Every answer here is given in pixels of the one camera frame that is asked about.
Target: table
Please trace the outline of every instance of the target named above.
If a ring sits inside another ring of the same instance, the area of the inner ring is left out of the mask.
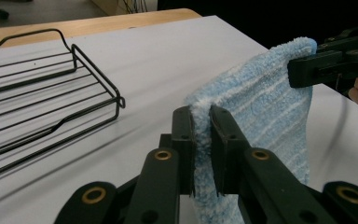
[[[217,17],[190,14],[189,20],[68,38],[117,84],[127,108],[112,125],[1,179],[0,223],[52,223],[79,187],[95,180],[120,186],[138,175],[159,135],[170,132],[172,112],[188,93],[266,51]],[[2,52],[15,55],[53,43],[19,44]],[[307,125],[310,186],[320,190],[331,180],[358,185],[358,106],[317,85]],[[182,199],[181,223],[196,223],[188,197]]]
[[[109,16],[77,21],[58,21],[41,24],[23,25],[16,27],[0,28],[0,40],[9,35],[17,35],[39,29],[57,28],[61,30],[66,37],[74,37],[79,35],[97,34],[100,32],[128,29],[132,27],[141,27],[170,21],[181,21],[199,17],[200,15],[191,9],[179,8],[172,10],[152,11],[146,13]],[[15,41],[10,41],[5,44],[5,46],[18,46],[57,38],[59,37],[56,35],[32,36]]]

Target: wire rack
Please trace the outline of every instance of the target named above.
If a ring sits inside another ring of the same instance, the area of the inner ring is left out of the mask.
[[[0,175],[117,119],[125,99],[75,44],[0,52]]]

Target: towel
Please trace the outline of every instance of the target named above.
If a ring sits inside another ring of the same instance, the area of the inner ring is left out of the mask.
[[[252,147],[271,150],[301,183],[307,183],[306,122],[312,87],[290,88],[287,64],[316,49],[313,39],[295,38],[227,70],[185,98],[195,124],[193,204],[199,223],[243,223],[238,195],[216,195],[210,157],[211,105],[228,110]]]

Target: striped towel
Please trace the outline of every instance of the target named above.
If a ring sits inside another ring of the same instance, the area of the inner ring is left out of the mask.
[[[185,98],[197,141],[194,206],[200,223],[243,223],[238,195],[216,196],[211,164],[209,109],[228,110],[252,147],[273,151],[306,184],[309,167],[306,121],[312,87],[292,89],[287,64],[316,52],[313,39],[299,37],[220,74]]]

